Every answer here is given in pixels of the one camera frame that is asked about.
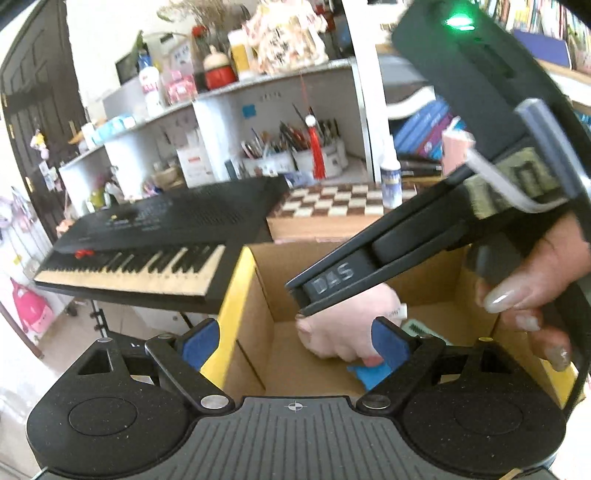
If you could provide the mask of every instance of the blue book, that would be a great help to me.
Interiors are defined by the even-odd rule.
[[[438,102],[437,106],[418,123],[413,133],[402,142],[400,147],[402,152],[415,152],[431,134],[431,130],[447,115],[449,105],[443,100],[438,100]]]
[[[406,137],[412,133],[414,127],[421,121],[421,118],[423,118],[423,115],[425,115],[427,112],[430,112],[433,108],[437,106],[438,101],[439,100],[433,100],[432,102],[429,102],[418,112],[416,112],[412,117],[406,120],[406,122],[404,122],[404,125],[394,137],[394,147],[396,148],[396,150],[399,149],[400,145],[402,145]]]

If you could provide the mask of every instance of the fingernail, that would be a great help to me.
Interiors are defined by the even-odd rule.
[[[530,293],[526,275],[512,275],[489,292],[484,299],[484,308],[488,313],[504,312],[517,305]]]
[[[540,323],[533,315],[516,315],[515,324],[525,332],[538,332],[540,329]]]
[[[546,358],[557,372],[562,372],[570,365],[570,355],[561,345],[546,348]]]

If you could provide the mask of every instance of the cardboard box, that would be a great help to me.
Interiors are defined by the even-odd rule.
[[[220,346],[201,372],[228,395],[363,395],[362,384],[339,359],[322,360],[301,344],[298,311],[286,281],[336,248],[300,242],[245,247],[219,314]],[[443,252],[389,283],[408,304],[408,317],[423,322],[455,345],[492,336],[557,403],[566,399],[574,372],[548,374],[525,334],[495,328],[496,315],[474,304],[474,273],[463,268],[463,250]]]

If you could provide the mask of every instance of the green led light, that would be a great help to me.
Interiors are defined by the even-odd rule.
[[[445,24],[458,30],[474,30],[473,20],[465,14],[456,14],[445,20]]]

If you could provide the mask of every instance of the white key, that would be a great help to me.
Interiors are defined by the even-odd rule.
[[[44,283],[68,285],[72,287],[96,288],[100,290],[120,290],[139,293],[173,294],[173,295],[198,295],[207,293],[217,266],[222,259],[225,250],[224,245],[218,245],[199,272],[193,269],[186,273],[172,272],[173,265],[184,255],[188,249],[182,247],[173,259],[168,263],[162,273],[148,273],[148,269],[161,255],[155,254],[139,273],[124,273],[121,269],[132,259],[126,260],[115,272],[106,272],[105,268],[99,272],[65,272],[42,271],[37,274],[35,280]]]

